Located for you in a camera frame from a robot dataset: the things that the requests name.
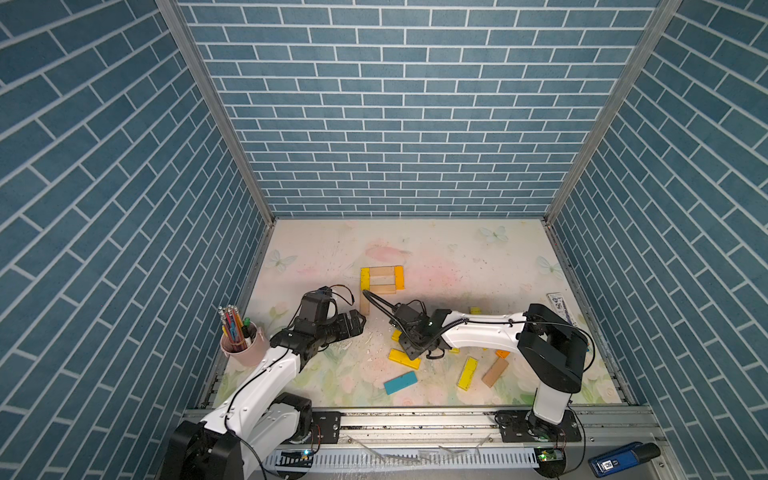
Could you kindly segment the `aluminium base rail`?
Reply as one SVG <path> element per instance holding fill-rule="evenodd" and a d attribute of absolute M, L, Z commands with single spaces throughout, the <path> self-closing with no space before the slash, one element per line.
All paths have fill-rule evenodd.
<path fill-rule="evenodd" d="M 284 445 L 384 446 L 548 445 L 614 447 L 666 443 L 647 407 L 572 406 L 560 423 L 529 407 L 347 408 L 330 410 L 276 403 L 239 432 L 261 452 Z"/>

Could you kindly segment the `toothpaste tube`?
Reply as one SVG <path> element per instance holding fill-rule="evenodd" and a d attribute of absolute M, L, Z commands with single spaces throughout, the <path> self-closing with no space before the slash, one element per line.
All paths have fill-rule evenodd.
<path fill-rule="evenodd" d="M 571 315 L 566 300 L 562 293 L 552 292 L 546 294 L 551 309 L 563 320 L 573 326 L 577 326 L 577 320 Z"/>

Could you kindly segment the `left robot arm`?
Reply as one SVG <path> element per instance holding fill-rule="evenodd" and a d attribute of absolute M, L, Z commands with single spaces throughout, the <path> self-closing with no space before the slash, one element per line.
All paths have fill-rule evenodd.
<path fill-rule="evenodd" d="M 283 442 L 302 440 L 311 428 L 311 401 L 284 388 L 318 351 L 361 335 L 366 317 L 357 310 L 325 314 L 320 322 L 297 319 L 270 339 L 255 371 L 203 420 L 183 421 L 171 434 L 161 479 L 246 479 Z"/>

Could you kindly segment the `pen holder cup with pens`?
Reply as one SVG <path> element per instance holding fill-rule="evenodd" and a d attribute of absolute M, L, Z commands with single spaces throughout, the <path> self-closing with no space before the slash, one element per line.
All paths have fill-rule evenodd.
<path fill-rule="evenodd" d="M 218 315 L 222 328 L 220 348 L 224 355 L 243 367 L 256 367 L 269 349 L 263 330 L 253 322 L 246 322 L 234 305 L 220 307 Z"/>

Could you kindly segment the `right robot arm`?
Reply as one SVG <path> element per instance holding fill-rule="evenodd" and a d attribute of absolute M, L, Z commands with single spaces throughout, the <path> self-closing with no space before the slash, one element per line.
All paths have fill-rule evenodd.
<path fill-rule="evenodd" d="M 387 314 L 401 331 L 399 343 L 412 360 L 432 358 L 434 350 L 487 348 L 518 353 L 538 378 L 533 405 L 522 427 L 504 427 L 509 434 L 542 441 L 566 441 L 566 410 L 581 391 L 587 351 L 594 345 L 584 329 L 568 323 L 543 304 L 523 313 L 473 315 L 450 309 L 432 314 L 397 303 Z"/>

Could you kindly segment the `blue handheld device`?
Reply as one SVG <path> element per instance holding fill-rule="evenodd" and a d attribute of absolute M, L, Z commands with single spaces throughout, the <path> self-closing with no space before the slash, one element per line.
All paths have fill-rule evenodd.
<path fill-rule="evenodd" d="M 588 464 L 596 478 L 604 478 L 641 464 L 661 455 L 655 443 L 632 442 L 589 459 Z"/>

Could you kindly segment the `tan wooden block diagonal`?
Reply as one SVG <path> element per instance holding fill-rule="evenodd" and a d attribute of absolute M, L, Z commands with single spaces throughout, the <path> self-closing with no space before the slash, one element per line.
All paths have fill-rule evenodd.
<path fill-rule="evenodd" d="M 390 285 L 372 285 L 370 291 L 377 295 L 392 295 L 397 292 L 397 288 L 394 284 Z"/>

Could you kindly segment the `teal block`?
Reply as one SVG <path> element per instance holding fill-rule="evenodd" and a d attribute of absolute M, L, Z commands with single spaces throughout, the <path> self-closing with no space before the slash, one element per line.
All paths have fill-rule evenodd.
<path fill-rule="evenodd" d="M 407 372 L 384 383 L 385 392 L 388 395 L 394 395 L 410 386 L 415 385 L 418 378 L 414 371 Z"/>

